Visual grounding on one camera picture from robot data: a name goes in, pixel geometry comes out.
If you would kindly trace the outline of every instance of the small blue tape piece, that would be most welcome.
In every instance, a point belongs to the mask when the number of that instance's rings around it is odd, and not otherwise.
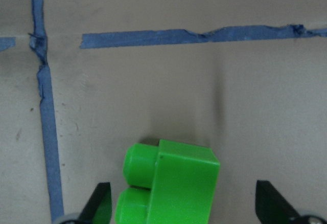
[[[46,176],[50,196],[52,222],[64,215],[60,165],[58,153],[57,128],[51,84],[51,73],[46,59],[47,37],[43,20],[43,0],[32,0],[34,32],[31,34],[30,47],[41,61],[37,79],[41,97],[40,112],[45,156]]]
[[[235,26],[203,34],[188,30],[129,31],[83,34],[81,49],[151,46],[164,44],[249,41],[268,39],[327,37],[327,29],[307,30],[303,25],[285,27]]]
[[[0,52],[16,45],[15,37],[0,37]]]

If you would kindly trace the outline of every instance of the blue painter's tape strip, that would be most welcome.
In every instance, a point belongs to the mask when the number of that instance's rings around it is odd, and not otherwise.
[[[307,30],[303,25],[285,27],[235,26],[203,34],[187,30],[129,31],[83,34],[81,49],[150,46],[164,44],[247,41],[267,39],[327,37],[327,29]]]
[[[15,37],[0,37],[0,52],[16,45]]]
[[[41,61],[37,79],[41,96],[40,111],[46,176],[50,196],[50,212],[51,219],[54,221],[56,218],[64,215],[64,211],[51,73],[46,59],[47,37],[43,20],[43,0],[32,0],[32,11],[34,32],[31,34],[30,47]]]

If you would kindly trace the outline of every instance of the screw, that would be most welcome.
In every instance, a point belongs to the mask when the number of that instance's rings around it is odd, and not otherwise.
[[[316,217],[310,217],[310,218],[309,218],[309,224],[322,224],[322,221],[319,220],[319,219],[316,218]]]

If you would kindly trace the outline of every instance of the green plastic brick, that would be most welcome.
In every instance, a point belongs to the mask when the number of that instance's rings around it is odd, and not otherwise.
[[[117,224],[207,224],[220,163],[207,147],[160,140],[126,153],[124,176],[134,186],[119,197]]]

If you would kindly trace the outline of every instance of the blue tape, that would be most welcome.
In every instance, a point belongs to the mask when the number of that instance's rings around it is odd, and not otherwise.
[[[30,47],[41,61],[37,79],[41,97],[40,112],[46,176],[50,196],[50,212],[51,220],[54,221],[56,218],[64,215],[64,211],[51,73],[46,59],[47,37],[43,20],[43,0],[32,0],[32,11],[34,32],[31,34]]]
[[[327,37],[327,29],[307,30],[303,25],[285,27],[235,26],[203,34],[187,30],[129,31],[83,34],[81,49],[150,46],[164,44],[247,41],[267,39]]]
[[[0,52],[16,45],[15,37],[0,37]]]

